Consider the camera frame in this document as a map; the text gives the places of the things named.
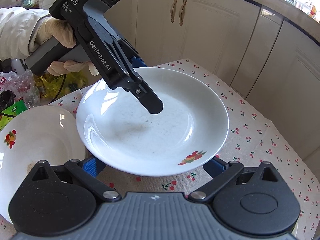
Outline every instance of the hand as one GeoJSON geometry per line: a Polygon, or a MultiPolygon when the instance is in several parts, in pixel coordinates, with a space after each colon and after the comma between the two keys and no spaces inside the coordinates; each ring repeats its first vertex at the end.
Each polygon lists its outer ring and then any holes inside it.
{"type": "MultiPolygon", "coordinates": [[[[42,23],[41,27],[39,28],[35,42],[39,45],[42,45],[52,36],[54,36],[66,48],[73,48],[76,45],[76,39],[73,37],[72,28],[69,23],[64,20],[57,20],[55,18],[48,18],[45,20],[45,22],[42,23]]],[[[70,72],[78,72],[87,66],[89,67],[92,75],[96,76],[99,74],[91,61],[54,61],[47,70],[51,75],[59,76],[68,74],[70,72]]]]}

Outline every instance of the cabinet handle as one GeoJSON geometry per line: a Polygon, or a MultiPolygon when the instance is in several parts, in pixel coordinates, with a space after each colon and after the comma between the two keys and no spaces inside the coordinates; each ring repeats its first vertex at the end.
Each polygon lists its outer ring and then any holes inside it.
{"type": "Polygon", "coordinates": [[[174,1],[173,1],[173,4],[172,4],[172,6],[171,6],[171,11],[170,11],[170,13],[171,13],[171,22],[172,22],[172,23],[174,22],[174,15],[176,14],[175,8],[176,8],[176,5],[177,5],[177,1],[178,1],[178,0],[174,0],[174,1]]]}
{"type": "Polygon", "coordinates": [[[180,26],[182,26],[183,24],[183,17],[184,17],[186,3],[187,3],[187,0],[183,0],[182,6],[180,8],[180,12],[179,12],[180,26]]]}

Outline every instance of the gray plastic housing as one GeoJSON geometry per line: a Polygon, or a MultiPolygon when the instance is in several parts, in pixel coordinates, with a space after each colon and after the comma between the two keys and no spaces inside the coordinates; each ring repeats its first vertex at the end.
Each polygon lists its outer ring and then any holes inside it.
{"type": "MultiPolygon", "coordinates": [[[[17,233],[11,240],[252,240],[221,225],[205,204],[182,193],[128,192],[119,202],[103,203],[96,215],[72,233],[36,237],[17,233]]],[[[264,238],[296,240],[287,233],[264,238]]]]}

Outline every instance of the tablecloth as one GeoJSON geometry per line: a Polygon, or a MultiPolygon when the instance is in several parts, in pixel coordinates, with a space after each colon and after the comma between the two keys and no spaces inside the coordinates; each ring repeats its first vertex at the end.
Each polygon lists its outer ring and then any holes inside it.
{"type": "MultiPolygon", "coordinates": [[[[272,162],[300,203],[301,212],[296,237],[300,240],[312,240],[319,223],[320,184],[273,123],[222,80],[189,59],[156,67],[191,75],[220,96],[228,111],[230,130],[224,146],[218,153],[219,158],[226,162],[240,161],[245,166],[258,166],[262,161],[272,162]]],[[[77,90],[53,102],[52,105],[63,107],[76,116],[77,106],[83,96],[82,92],[77,90]]],[[[202,167],[175,176],[143,177],[107,166],[98,179],[124,195],[126,191],[182,191],[189,194],[212,178],[202,167]]],[[[9,239],[15,233],[14,228],[1,216],[0,221],[0,239],[9,239]]]]}

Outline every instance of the white plate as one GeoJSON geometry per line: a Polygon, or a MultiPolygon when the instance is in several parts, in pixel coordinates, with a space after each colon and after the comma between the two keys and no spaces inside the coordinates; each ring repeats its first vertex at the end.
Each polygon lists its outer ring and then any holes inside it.
{"type": "Polygon", "coordinates": [[[37,161],[63,165],[84,158],[76,119],[67,110],[38,106],[19,114],[0,132],[0,214],[11,222],[10,200],[37,161]],[[5,142],[6,138],[14,144],[5,142]]]}
{"type": "Polygon", "coordinates": [[[164,103],[150,114],[122,88],[103,80],[83,96],[76,115],[81,140],[104,163],[143,176],[190,171],[210,160],[229,127],[221,99],[199,80],[169,69],[135,69],[164,103]]]}

